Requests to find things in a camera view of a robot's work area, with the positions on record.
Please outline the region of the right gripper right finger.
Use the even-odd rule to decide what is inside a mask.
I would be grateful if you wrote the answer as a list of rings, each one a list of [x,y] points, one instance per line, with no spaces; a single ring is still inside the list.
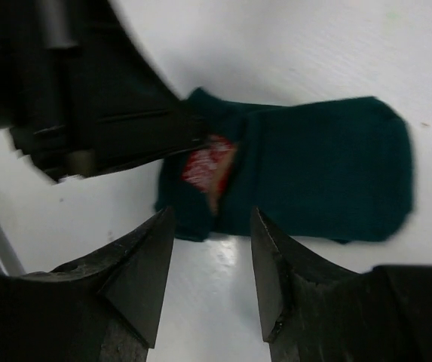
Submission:
[[[432,361],[432,265],[342,268],[251,215],[262,338],[273,361]]]

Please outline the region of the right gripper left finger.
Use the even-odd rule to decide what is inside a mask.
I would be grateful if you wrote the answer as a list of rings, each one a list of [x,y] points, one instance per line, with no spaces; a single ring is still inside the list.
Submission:
[[[50,272],[0,273],[0,361],[144,361],[173,250],[171,208]]]

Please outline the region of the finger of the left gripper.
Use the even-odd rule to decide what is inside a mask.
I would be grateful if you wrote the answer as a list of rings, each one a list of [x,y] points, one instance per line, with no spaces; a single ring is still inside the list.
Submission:
[[[0,129],[54,181],[205,147],[108,1],[0,1]]]

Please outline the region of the green reindeer sock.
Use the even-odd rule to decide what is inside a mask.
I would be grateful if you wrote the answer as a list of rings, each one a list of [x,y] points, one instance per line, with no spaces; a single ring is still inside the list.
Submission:
[[[187,100],[209,144],[164,159],[155,209],[172,207],[179,239],[248,236],[260,209],[287,234],[379,242],[413,208],[406,122],[375,97],[299,106]]]

